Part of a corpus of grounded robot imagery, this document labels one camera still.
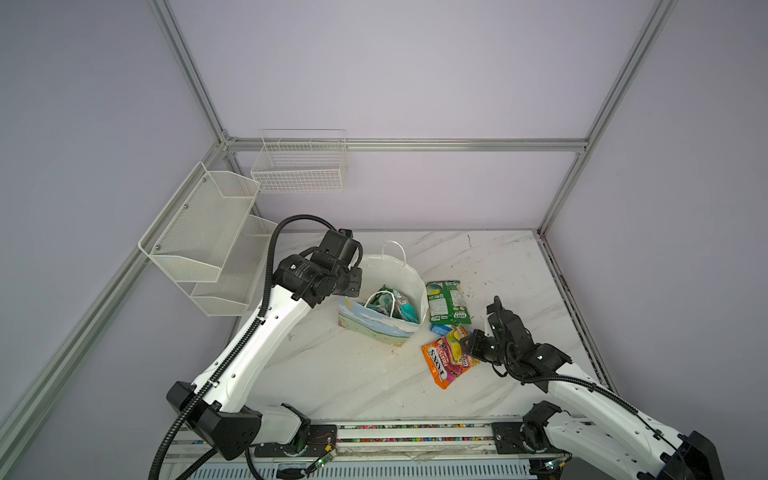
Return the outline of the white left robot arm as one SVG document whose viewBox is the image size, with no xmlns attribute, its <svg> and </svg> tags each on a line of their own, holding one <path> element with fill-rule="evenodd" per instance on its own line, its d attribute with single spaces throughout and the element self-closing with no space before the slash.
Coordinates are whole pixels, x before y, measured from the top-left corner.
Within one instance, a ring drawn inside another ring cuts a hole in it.
<svg viewBox="0 0 768 480">
<path fill-rule="evenodd" d="M 183 426 L 226 460 L 253 444 L 289 445 L 302 451 L 311 421 L 283 403 L 254 410 L 246 405 L 260 373 L 287 334 L 329 296 L 360 292 L 362 269 L 328 270 L 293 255 L 268 283 L 269 295 L 207 370 L 193 382 L 176 382 L 166 398 L 178 417 L 158 454 L 163 459 Z"/>
</svg>

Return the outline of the white printed paper bag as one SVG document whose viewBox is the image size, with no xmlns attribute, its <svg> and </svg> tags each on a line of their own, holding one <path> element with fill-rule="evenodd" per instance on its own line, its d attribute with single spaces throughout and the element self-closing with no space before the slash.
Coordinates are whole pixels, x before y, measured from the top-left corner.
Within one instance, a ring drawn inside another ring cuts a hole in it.
<svg viewBox="0 0 768 480">
<path fill-rule="evenodd" d="M 429 322 L 426 284 L 394 240 L 365 254 L 362 286 L 339 302 L 338 325 L 380 343 L 400 347 Z"/>
</svg>

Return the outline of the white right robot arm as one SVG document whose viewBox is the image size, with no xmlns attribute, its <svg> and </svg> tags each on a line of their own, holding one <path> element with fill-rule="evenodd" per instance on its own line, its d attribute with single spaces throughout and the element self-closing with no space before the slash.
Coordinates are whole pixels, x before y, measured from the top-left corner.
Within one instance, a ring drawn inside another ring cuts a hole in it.
<svg viewBox="0 0 768 480">
<path fill-rule="evenodd" d="M 534 468 L 558 477 L 577 457 L 613 479 L 722 479 L 714 443 L 683 434 L 600 385 L 559 348 L 534 341 L 522 319 L 500 298 L 487 307 L 490 330 L 462 339 L 465 351 L 501 378 L 533 385 L 546 394 L 518 422 L 494 430 L 499 448 L 529 454 L 558 451 L 561 458 Z"/>
</svg>

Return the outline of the teal Fox's candy bag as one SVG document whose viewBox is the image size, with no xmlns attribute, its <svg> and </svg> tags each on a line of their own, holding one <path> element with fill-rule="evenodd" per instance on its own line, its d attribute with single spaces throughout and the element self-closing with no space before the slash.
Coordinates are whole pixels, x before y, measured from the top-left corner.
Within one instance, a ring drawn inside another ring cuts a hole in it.
<svg viewBox="0 0 768 480">
<path fill-rule="evenodd" d="M 409 323 L 418 324 L 420 317 L 409 298 L 397 289 L 392 290 L 392 295 L 394 297 L 393 316 Z"/>
<path fill-rule="evenodd" d="M 394 297 L 392 291 L 380 290 L 372 294 L 364 306 L 387 317 L 393 316 Z"/>
</svg>

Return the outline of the orange Fox's candy bag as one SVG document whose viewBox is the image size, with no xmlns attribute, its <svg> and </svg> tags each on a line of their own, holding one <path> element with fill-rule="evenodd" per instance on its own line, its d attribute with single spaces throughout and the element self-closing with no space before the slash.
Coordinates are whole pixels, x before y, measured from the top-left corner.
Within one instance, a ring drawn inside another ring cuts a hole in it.
<svg viewBox="0 0 768 480">
<path fill-rule="evenodd" d="M 443 390 L 479 363 L 467 353 L 461 343 L 468 337 L 469 333 L 465 327 L 457 326 L 446 335 L 421 347 L 435 384 Z"/>
</svg>

